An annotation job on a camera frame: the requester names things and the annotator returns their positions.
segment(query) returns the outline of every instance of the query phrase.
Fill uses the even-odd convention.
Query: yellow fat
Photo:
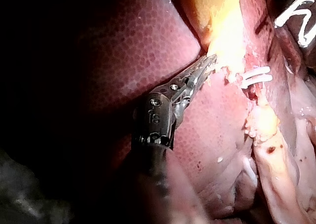
[[[221,67],[228,67],[228,80],[244,72],[243,19],[239,0],[180,0],[208,55],[217,54]]]

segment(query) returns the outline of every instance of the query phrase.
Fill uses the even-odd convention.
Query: white suture
[[[305,34],[305,28],[309,19],[312,16],[312,13],[309,9],[298,9],[296,10],[301,4],[303,3],[314,3],[315,0],[295,0],[293,4],[290,5],[288,9],[286,9],[279,17],[275,19],[275,28],[282,27],[286,21],[294,15],[305,15],[303,19],[303,23],[301,29],[298,33],[298,44],[300,47],[305,48],[308,47],[309,44],[316,36],[316,23],[312,26],[308,33]]]

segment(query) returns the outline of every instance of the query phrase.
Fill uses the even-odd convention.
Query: blood spot
[[[267,149],[267,153],[270,154],[270,153],[272,153],[275,149],[276,149],[275,147],[269,147],[269,148]]]

